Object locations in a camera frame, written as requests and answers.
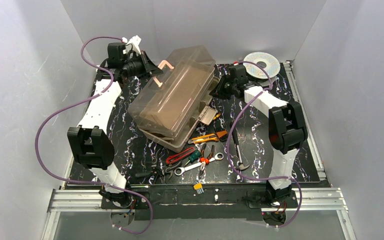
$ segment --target marble tabletop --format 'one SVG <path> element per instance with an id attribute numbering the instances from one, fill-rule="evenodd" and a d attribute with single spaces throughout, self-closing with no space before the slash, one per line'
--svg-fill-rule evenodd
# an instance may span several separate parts
<path id="1" fill-rule="evenodd" d="M 220 78 L 227 73 L 229 66 L 229 64 L 217 64 L 214 75 Z M 151 169 L 151 165 L 154 164 L 157 164 L 159 167 L 164 167 L 166 158 L 175 154 L 147 139 L 127 113 L 127 108 L 146 83 L 147 81 L 139 81 L 135 78 L 132 79 L 128 85 L 124 86 L 122 95 L 117 100 L 116 107 L 113 109 L 108 122 L 107 135 L 115 148 L 115 165 L 121 173 L 125 175 L 130 184 L 152 183 L 152 180 L 135 178 L 134 175 L 136 173 L 148 172 Z M 294 99 L 283 64 L 281 64 L 281 70 L 273 83 L 271 94 L 288 102 Z M 210 106 L 221 113 L 218 121 L 221 121 L 229 130 L 229 122 L 235 119 L 242 110 L 242 107 L 245 106 L 245 103 L 233 97 L 230 100 L 213 99 Z M 214 133 L 216 124 L 220 125 L 220 122 L 217 123 L 213 121 L 208 126 L 198 124 L 192 137 Z M 251 164 L 250 168 L 242 172 L 246 176 L 266 178 L 271 172 L 273 150 L 269 141 L 268 125 L 268 118 L 251 106 L 245 111 L 244 116 L 236 126 L 243 163 L 245 165 Z M 226 142 L 208 142 L 206 155 L 210 152 L 212 145 L 215 145 L 216 153 L 224 153 L 225 157 L 224 160 L 215 161 L 206 166 L 204 176 L 201 178 L 202 183 L 228 184 L 252 182 L 247 179 L 242 179 L 232 171 L 226 159 Z M 231 143 L 230 151 L 233 162 L 236 163 L 237 157 L 233 143 Z M 154 183 L 192 184 L 197 181 L 198 174 L 199 169 L 196 168 L 187 171 L 182 176 L 174 175 L 170 180 L 168 180 L 168 176 L 165 178 L 160 177 L 160 179 L 156 179 Z M 320 181 L 307 141 L 304 142 L 303 147 L 299 150 L 295 158 L 292 176 L 299 182 Z M 97 177 L 89 170 L 84 169 L 80 164 L 73 163 L 70 179 L 96 181 Z"/>

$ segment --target white wall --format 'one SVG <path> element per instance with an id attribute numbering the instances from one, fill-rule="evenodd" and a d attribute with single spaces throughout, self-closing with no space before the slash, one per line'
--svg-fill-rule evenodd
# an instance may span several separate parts
<path id="1" fill-rule="evenodd" d="M 88 96 L 94 70 L 59 1 L 0 0 L 0 240 L 37 240 L 53 180 L 39 166 L 34 137 L 51 112 Z M 67 129 L 84 107 L 60 114 L 40 138 L 42 158 L 63 175 Z"/>
<path id="2" fill-rule="evenodd" d="M 358 239 L 384 239 L 384 1 L 328 0 L 294 74 Z"/>
<path id="3" fill-rule="evenodd" d="M 265 51 L 295 57 L 326 0 L 61 0 L 83 41 L 98 35 L 139 35 L 160 61 L 178 48 L 205 45 L 219 63 Z M 106 58 L 100 45 L 88 51 Z"/>

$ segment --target clear plastic box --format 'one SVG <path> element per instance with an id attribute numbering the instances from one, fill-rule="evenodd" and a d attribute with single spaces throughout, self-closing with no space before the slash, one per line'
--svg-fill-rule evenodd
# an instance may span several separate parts
<path id="1" fill-rule="evenodd" d="M 156 77 L 160 86 L 151 78 L 128 113 L 140 130 L 170 142 L 191 125 L 194 112 L 203 109 L 216 61 L 202 45 L 174 50 L 166 60 L 174 69 L 162 69 L 164 73 Z"/>

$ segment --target wrench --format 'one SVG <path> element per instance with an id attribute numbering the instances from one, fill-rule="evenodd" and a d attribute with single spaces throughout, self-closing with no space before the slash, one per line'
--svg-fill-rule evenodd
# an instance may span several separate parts
<path id="1" fill-rule="evenodd" d="M 218 161 L 218 160 L 222 160 L 225 156 L 223 155 L 223 153 L 217 153 L 214 157 L 210 158 L 209 162 L 213 162 L 213 161 Z M 195 169 L 195 168 L 198 168 L 199 166 L 201 166 L 201 162 L 197 162 L 195 164 L 192 164 L 192 165 L 189 165 L 187 167 L 178 167 L 174 170 L 174 174 L 176 176 L 180 176 L 182 174 L 184 174 L 186 171 L 189 171 L 191 169 Z"/>

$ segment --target transparent toolbox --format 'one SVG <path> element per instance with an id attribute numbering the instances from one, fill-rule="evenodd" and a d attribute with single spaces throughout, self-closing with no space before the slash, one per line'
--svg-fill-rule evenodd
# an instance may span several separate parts
<path id="1" fill-rule="evenodd" d="M 148 139 L 180 152 L 198 122 L 213 120 L 216 110 L 208 104 L 219 82 L 215 63 L 202 45 L 174 50 L 161 62 L 164 73 L 151 78 L 127 110 Z"/>

